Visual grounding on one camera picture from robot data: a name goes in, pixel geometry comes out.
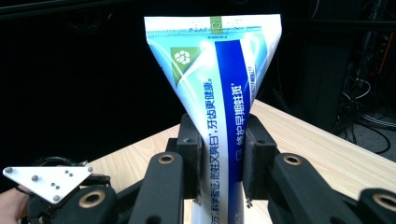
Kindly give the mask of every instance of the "blue stripe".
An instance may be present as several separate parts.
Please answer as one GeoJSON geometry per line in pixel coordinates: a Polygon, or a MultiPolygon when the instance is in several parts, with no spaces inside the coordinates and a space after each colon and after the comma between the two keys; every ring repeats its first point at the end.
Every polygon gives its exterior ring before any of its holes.
{"type": "Polygon", "coordinates": [[[241,86],[244,98],[245,116],[242,129],[246,129],[248,113],[250,111],[250,90],[245,60],[239,40],[220,41],[215,43],[218,56],[221,87],[224,97],[224,108],[227,122],[228,160],[229,160],[229,202],[228,221],[233,223],[235,215],[243,218],[242,192],[242,159],[236,159],[236,152],[243,148],[236,142],[237,125],[233,104],[232,85],[241,86]]]}

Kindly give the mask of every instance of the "recycling symbol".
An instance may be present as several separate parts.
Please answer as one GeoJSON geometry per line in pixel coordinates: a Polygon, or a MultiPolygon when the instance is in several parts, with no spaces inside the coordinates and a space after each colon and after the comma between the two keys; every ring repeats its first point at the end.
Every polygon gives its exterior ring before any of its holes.
{"type": "Polygon", "coordinates": [[[190,62],[190,54],[185,50],[181,50],[175,54],[175,59],[178,63],[187,64],[190,62]]]}

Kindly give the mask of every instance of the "toothpaste tube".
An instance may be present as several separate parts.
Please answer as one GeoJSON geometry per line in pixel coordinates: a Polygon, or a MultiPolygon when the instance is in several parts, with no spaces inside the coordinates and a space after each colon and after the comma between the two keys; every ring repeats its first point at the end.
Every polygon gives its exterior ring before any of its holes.
{"type": "Polygon", "coordinates": [[[148,45],[203,138],[192,222],[244,223],[248,114],[281,36],[279,15],[145,17],[148,45]]]}

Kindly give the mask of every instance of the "wooden table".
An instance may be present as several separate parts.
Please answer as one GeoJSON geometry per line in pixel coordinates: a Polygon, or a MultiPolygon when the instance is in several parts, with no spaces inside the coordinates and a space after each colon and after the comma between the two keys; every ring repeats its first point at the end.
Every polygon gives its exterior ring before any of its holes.
{"type": "MultiPolygon", "coordinates": [[[[308,159],[337,191],[358,199],[362,189],[382,188],[396,192],[396,163],[324,132],[260,101],[250,111],[275,139],[280,152],[308,159]]],[[[119,192],[145,175],[149,159],[165,151],[169,138],[177,137],[179,125],[104,156],[88,165],[97,174],[111,176],[119,192]]],[[[245,209],[245,222],[271,223],[266,201],[253,201],[245,209]]],[[[185,223],[191,223],[191,201],[185,201],[185,223]]]]}

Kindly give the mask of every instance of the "green label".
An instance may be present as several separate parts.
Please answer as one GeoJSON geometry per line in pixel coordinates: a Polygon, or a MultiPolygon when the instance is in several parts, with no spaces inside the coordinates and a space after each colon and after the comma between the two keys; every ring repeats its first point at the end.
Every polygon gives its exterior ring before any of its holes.
{"type": "Polygon", "coordinates": [[[200,53],[200,48],[171,48],[172,70],[176,86],[200,53]]]}
{"type": "Polygon", "coordinates": [[[221,17],[210,18],[210,30],[212,31],[212,35],[222,35],[221,17]]]}

